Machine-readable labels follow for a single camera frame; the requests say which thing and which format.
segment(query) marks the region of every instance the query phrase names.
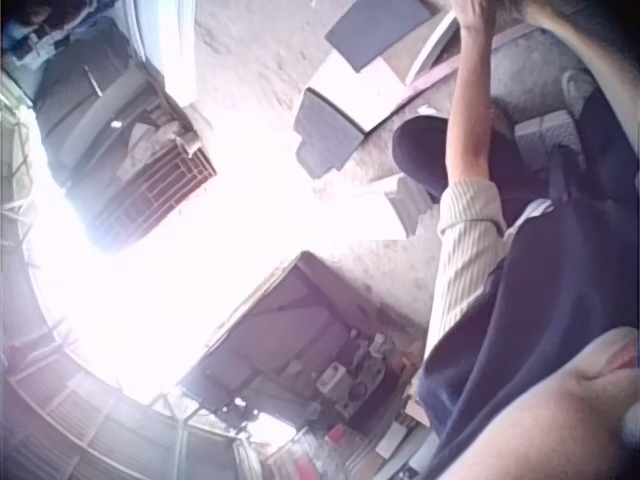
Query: person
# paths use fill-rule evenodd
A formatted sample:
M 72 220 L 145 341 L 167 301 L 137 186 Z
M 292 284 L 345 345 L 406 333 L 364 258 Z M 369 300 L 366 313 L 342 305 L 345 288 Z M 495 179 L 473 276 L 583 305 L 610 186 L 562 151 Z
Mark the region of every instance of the person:
M 534 18 L 566 33 L 539 5 Z M 619 427 L 638 378 L 638 160 L 607 101 L 620 94 L 567 72 L 586 165 L 559 146 L 545 175 L 528 171 L 509 132 L 492 130 L 494 4 L 453 7 L 461 59 L 450 118 L 410 119 L 392 146 L 399 169 L 440 203 L 419 389 L 440 439 L 427 478 L 607 478 L 625 457 Z M 606 76 L 601 87 L 621 84 L 574 30 L 564 38 Z

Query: striped shirt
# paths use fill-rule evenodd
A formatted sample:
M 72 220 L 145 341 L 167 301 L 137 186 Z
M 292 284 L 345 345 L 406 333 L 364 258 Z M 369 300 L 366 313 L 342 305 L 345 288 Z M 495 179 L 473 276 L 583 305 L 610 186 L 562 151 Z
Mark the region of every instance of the striped shirt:
M 550 209 L 549 200 L 535 200 L 507 230 L 493 182 L 468 179 L 445 190 L 438 223 L 442 250 L 425 358 L 482 293 L 489 273 L 506 256 L 522 223 Z

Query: leg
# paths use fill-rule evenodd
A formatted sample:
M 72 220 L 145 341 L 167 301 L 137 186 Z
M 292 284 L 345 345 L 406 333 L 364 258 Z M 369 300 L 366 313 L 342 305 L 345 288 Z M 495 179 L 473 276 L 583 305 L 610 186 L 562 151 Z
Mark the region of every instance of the leg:
M 428 116 L 407 120 L 393 136 L 396 165 L 420 183 L 436 203 L 448 185 L 446 138 L 447 120 Z M 489 173 L 500 191 L 507 225 L 518 219 L 531 200 L 546 195 L 546 186 L 527 170 L 516 143 L 496 131 L 491 137 Z
M 577 127 L 587 174 L 598 193 L 618 203 L 637 202 L 638 157 L 602 90 L 589 96 Z

